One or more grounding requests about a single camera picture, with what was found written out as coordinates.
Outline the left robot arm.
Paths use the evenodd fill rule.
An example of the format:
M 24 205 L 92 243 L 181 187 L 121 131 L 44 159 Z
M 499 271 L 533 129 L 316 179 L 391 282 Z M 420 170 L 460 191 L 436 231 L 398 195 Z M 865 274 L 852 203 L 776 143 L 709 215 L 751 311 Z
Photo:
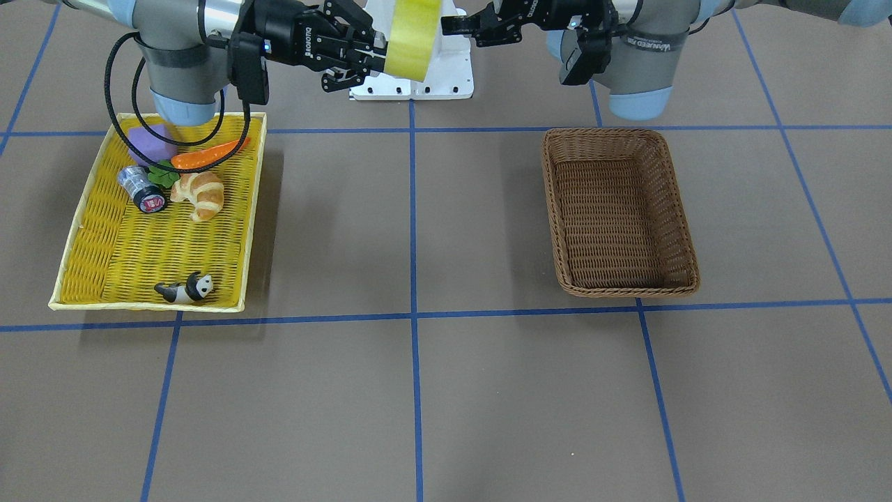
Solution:
M 444 16 L 443 35 L 472 38 L 478 47 L 518 43 L 525 25 L 548 32 L 561 61 L 560 82 L 598 82 L 609 108 L 629 121 L 665 110 L 689 35 L 711 18 L 752 1 L 494 1 L 474 14 Z

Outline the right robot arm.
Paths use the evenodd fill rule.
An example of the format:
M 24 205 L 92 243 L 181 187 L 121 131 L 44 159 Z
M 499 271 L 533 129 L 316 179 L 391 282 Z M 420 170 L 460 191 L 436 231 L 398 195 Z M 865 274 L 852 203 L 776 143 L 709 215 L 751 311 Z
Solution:
M 268 102 L 266 63 L 321 73 L 326 92 L 381 73 L 387 39 L 353 1 L 67 1 L 131 29 L 158 114 L 178 126 L 214 117 L 228 85 L 252 105 Z

